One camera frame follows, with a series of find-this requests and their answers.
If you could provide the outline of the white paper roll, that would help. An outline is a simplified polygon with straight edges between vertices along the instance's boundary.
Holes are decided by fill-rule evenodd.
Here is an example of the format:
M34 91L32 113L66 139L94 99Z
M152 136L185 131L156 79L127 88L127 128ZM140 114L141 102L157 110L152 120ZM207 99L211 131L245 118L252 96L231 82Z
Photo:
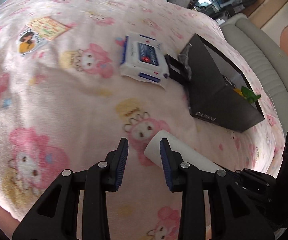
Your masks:
M144 155L155 165L162 167L161 156L160 156L160 141L167 139L171 147L171 150L181 154L183 161L186 161L201 171L215 173L217 170L224 170L224 168L215 164L207 157L201 155L190 146L180 141L171 133L161 130L158 132L147 145Z

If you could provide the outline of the white blue wet wipes pack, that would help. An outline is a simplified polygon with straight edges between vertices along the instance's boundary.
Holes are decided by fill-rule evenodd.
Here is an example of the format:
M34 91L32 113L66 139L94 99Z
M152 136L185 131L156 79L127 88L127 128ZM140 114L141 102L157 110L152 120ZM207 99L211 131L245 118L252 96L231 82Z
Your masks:
M124 41L119 70L122 76L165 88L169 70L162 43L145 35L129 33Z

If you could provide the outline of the green yellow toy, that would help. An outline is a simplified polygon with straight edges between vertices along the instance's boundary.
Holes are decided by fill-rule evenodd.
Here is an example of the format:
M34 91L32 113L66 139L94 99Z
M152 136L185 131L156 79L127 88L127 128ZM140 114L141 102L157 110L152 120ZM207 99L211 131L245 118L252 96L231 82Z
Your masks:
M255 103L261 98L261 94L255 94L251 89L248 87L242 86L241 89L234 88L233 89L237 94L242 96L248 103Z

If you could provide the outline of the pink cartoon print blanket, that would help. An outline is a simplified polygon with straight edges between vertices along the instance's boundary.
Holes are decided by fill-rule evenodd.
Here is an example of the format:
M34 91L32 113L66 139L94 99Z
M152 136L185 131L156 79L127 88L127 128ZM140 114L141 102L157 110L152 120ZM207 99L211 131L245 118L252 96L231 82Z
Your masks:
M193 118L181 85L121 76L127 34L162 43L176 57L194 34L205 38L262 95L265 120L244 133ZM7 0L0 5L0 228L12 236L44 190L69 168L86 170L125 137L122 186L107 194L112 239L176 239L181 195L170 193L144 150L165 129L230 170L277 176L284 134L245 59L219 25L162 0Z

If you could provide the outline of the grey upholstered headboard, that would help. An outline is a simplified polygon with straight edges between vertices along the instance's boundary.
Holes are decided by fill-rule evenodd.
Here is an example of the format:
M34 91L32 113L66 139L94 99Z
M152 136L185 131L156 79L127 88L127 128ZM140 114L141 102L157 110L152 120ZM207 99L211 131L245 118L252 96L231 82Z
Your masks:
M220 26L234 49L258 77L277 111L284 133L288 132L288 56L261 29L246 17Z

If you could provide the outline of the black cardboard shoe box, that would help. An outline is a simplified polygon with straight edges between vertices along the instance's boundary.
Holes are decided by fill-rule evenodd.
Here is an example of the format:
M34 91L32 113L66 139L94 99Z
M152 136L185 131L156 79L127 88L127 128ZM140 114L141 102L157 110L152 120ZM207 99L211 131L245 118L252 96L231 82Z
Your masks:
M225 54L194 34L178 59L190 70L186 84L190 114L194 118L244 132L264 120L258 102L248 102L238 89L251 85Z

